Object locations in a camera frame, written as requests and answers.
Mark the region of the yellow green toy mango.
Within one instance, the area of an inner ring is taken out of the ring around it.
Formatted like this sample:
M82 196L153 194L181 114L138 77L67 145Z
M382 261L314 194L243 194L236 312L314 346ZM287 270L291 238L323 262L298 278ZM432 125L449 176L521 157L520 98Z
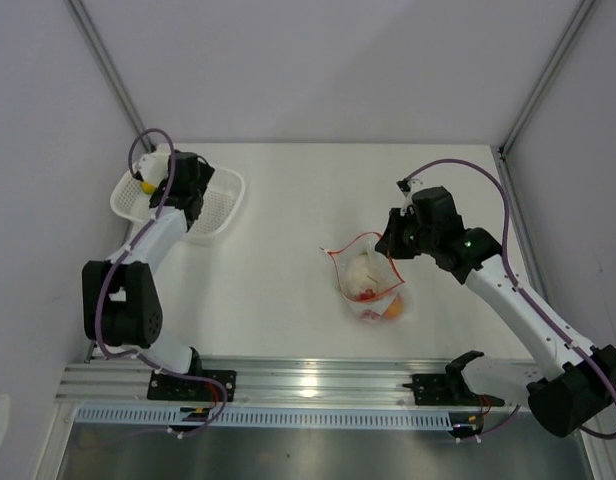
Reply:
M147 195L152 195L156 190L156 187L148 182L142 182L140 186L142 191Z

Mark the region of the clear red zip bag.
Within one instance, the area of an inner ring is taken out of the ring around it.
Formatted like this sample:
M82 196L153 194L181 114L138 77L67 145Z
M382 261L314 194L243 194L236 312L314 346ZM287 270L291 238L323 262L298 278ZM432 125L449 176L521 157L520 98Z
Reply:
M391 259L375 251L380 238L369 231L341 249L321 248L334 265L337 289L352 315L371 324L396 321L406 311L405 280Z

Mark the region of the red toy tomato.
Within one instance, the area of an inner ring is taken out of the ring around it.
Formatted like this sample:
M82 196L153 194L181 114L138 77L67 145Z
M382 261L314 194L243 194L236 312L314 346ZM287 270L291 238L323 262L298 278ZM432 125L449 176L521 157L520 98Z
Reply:
M401 295L396 295L390 305L382 314L382 318L386 320L394 320L398 318L404 311L404 300Z

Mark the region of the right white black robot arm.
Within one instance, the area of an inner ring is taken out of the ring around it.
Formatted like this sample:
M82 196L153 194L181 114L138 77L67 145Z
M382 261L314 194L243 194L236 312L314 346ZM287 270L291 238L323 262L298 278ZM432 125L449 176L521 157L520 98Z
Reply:
M559 438L616 405L616 348L597 347L524 284L503 245L482 228L464 226L447 189L415 190L406 180L398 186L404 203L391 209L376 252L391 260L430 256L489 305L536 364L524 369L471 351L447 365L446 395L463 404L491 394L529 409Z

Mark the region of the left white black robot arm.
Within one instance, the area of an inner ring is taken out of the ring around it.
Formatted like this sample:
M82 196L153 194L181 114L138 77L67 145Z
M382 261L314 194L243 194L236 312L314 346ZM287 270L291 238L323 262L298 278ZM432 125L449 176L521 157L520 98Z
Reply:
M174 151L140 230L107 259L82 269L86 336L108 358L137 356L171 374L170 388L185 400L203 392L205 376L196 369L196 350L162 331L154 273L197 221L214 173L203 157Z

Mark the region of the white perforated plastic basket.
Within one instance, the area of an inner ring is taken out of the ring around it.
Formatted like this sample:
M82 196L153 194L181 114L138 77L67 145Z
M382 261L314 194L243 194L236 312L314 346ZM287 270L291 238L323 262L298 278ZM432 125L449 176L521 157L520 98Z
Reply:
M152 195L145 194L131 171L124 174L110 199L113 212L137 228L139 247L170 247L178 241L211 245L219 241L234 222L243 202L246 186L237 172L214 166L194 152L157 151L167 155L168 177L161 181ZM199 218L188 225L182 210L173 206L173 182L178 172L199 173L214 169L204 195Z

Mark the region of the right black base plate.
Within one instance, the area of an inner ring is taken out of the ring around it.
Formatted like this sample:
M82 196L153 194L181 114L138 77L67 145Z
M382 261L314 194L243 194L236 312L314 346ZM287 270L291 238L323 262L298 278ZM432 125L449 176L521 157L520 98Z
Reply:
M418 406L503 407L505 402L495 396L478 396L469 390L461 378L447 374L419 373L410 376L402 387L409 390Z

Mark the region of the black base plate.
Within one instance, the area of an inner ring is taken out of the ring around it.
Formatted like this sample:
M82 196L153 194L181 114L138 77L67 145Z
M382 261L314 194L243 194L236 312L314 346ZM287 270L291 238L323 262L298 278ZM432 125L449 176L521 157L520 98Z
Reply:
M419 373L410 376L402 387L409 390L418 406L503 407L505 402L495 396L478 396L469 390L461 378L447 374Z
M236 371L204 370L202 375L221 383L227 391L227 402L233 401L237 386ZM222 394L215 385L157 373L151 374L146 396L152 401L222 402Z

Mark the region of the left aluminium frame post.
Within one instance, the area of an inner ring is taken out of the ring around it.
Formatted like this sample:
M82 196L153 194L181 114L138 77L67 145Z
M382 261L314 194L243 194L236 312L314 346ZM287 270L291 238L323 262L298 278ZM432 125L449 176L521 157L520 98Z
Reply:
M85 2L82 0L65 0L64 5L126 121L134 134L139 135L146 129L146 126Z

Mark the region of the aluminium frame post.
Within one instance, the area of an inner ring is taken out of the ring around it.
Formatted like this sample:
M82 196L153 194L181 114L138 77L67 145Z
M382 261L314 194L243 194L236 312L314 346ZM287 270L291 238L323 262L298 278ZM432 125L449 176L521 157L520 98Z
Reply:
M552 47L545 64L498 148L499 158L502 161L506 161L510 156L513 147L550 92L600 5L601 1L598 0L581 0L576 3L573 13Z
M65 0L64 5L126 121L134 134L139 135L146 129L146 126L85 2L82 0Z

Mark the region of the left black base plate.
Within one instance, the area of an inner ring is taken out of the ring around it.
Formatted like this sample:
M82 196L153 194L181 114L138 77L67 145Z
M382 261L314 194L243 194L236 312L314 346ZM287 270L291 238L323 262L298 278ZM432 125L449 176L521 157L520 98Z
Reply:
M237 386L236 371L204 370L202 375L221 383L227 391L227 402L233 401ZM222 394L215 385L157 373L151 374L146 396L152 401L222 402Z

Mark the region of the aluminium mounting rail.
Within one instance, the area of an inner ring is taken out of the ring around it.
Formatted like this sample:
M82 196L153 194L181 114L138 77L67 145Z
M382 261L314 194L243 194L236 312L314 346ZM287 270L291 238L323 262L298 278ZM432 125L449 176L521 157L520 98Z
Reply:
M314 409L413 408L403 385L413 374L444 371L444 360L205 357L209 370L234 370L232 407ZM151 369L138 360L71 363L64 369L57 403L149 405Z

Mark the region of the right aluminium frame post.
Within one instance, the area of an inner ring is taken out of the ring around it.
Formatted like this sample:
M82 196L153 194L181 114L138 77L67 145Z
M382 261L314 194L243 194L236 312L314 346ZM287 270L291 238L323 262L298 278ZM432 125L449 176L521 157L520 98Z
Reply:
M498 148L499 158L502 161L506 161L510 156L513 147L550 92L600 5L601 1L598 0L581 0L576 3L573 13L552 47L545 64Z

